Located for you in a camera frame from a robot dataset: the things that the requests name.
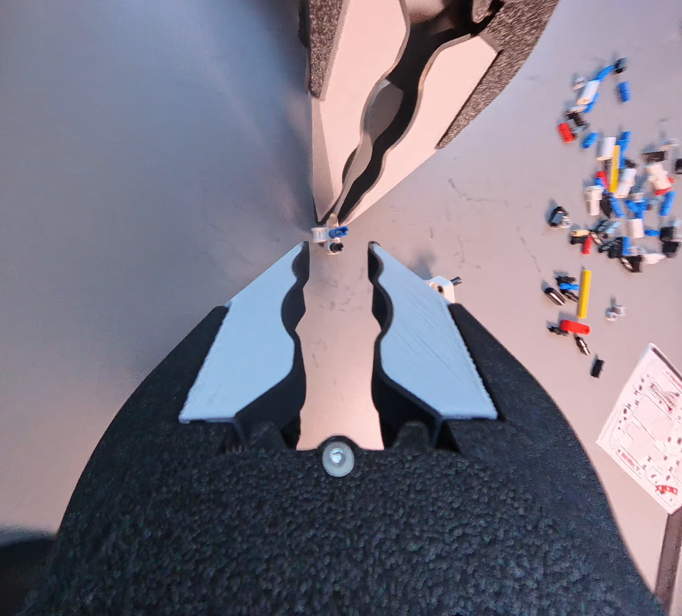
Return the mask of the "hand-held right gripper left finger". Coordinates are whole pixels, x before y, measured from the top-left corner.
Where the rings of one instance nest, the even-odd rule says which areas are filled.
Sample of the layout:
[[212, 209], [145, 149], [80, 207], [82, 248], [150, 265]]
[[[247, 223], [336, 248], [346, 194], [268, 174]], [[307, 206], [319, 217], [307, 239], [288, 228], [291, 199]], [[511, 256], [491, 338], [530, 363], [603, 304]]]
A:
[[305, 370], [296, 327], [309, 274], [310, 248], [301, 242], [228, 302], [181, 424], [231, 423], [245, 439], [270, 422], [286, 440], [299, 438]]

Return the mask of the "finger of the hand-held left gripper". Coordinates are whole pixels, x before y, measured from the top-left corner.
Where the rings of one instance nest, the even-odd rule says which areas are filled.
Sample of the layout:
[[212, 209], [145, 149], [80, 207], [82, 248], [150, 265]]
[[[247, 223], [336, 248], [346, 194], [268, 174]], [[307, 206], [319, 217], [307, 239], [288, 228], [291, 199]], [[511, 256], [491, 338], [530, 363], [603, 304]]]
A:
[[341, 214], [372, 152], [365, 117], [400, 60], [409, 32], [405, 0], [344, 0], [321, 98], [312, 98], [312, 189], [316, 219]]
[[358, 218], [434, 154], [498, 53], [499, 46], [484, 33], [439, 46], [345, 196], [343, 223]]

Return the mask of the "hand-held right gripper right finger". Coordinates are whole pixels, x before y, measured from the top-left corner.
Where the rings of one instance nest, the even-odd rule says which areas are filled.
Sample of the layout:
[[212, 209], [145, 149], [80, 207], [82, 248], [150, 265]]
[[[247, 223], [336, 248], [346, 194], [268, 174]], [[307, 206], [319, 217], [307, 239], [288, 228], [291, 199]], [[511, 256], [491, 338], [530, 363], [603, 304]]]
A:
[[368, 245], [368, 275], [380, 325], [371, 385], [382, 438], [394, 440], [407, 423], [438, 440], [449, 420], [496, 420], [451, 304], [377, 242]]

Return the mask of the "white toy connector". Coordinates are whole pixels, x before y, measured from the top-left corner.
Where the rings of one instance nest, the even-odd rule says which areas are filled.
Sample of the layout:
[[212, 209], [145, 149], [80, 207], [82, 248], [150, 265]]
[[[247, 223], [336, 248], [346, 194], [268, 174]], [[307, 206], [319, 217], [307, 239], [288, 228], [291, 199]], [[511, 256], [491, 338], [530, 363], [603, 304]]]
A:
[[335, 255], [335, 253], [330, 252], [329, 246], [332, 242], [342, 242], [342, 238], [332, 240], [328, 237], [328, 230], [330, 227], [316, 227], [312, 229], [312, 242], [314, 244], [320, 245], [324, 252], [330, 255]]

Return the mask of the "small red white brick assembly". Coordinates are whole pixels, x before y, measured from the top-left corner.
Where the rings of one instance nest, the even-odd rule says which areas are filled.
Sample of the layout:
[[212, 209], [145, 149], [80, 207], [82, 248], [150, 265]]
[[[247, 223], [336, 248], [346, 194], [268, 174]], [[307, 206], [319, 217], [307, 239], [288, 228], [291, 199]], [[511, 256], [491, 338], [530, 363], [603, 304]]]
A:
[[435, 276], [431, 279], [424, 280], [429, 287], [437, 291], [444, 297], [449, 304], [456, 304], [456, 288], [461, 284], [461, 277], [448, 279], [442, 276]]

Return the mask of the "pile of small toy bricks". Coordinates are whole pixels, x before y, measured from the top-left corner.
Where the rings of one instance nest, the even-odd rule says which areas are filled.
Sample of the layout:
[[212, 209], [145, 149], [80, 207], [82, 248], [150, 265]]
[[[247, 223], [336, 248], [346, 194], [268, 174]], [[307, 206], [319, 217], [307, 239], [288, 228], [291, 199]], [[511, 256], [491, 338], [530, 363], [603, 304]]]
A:
[[612, 86], [618, 104], [632, 99], [625, 77], [628, 59], [619, 57], [591, 77], [574, 79], [574, 99], [558, 118], [558, 139], [594, 154], [592, 175], [583, 183], [583, 200], [592, 224], [575, 227], [567, 209], [548, 214], [551, 228], [570, 229], [569, 243], [581, 254], [592, 251], [617, 260], [626, 271], [672, 260], [681, 254], [681, 141], [662, 139], [635, 149], [633, 133], [620, 127], [607, 135], [592, 126], [590, 117], [600, 95]]

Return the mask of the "paper instruction sheet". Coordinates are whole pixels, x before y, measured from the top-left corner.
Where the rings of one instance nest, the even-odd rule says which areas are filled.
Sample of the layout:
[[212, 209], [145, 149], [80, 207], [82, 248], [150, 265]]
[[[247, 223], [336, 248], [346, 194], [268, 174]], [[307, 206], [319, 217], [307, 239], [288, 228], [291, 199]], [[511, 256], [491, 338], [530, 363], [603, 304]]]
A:
[[681, 508], [681, 373], [649, 344], [597, 444], [668, 514]]

